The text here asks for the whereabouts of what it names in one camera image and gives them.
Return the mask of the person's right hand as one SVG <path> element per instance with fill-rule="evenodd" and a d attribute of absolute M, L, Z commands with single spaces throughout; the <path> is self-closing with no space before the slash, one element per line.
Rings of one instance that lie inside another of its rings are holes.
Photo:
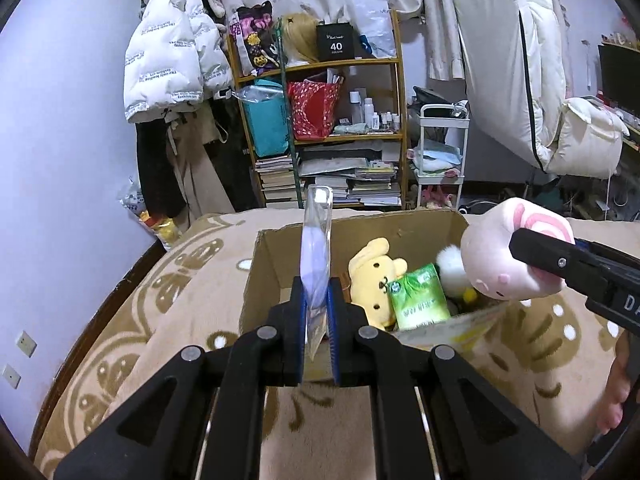
<path fill-rule="evenodd" d="M 597 427 L 600 434 L 607 434 L 615 429 L 623 419 L 623 404 L 631 390 L 631 380 L 626 367 L 629 360 L 629 338 L 623 333 L 615 346 L 615 359 L 608 373 L 608 381 L 602 396 Z"/>

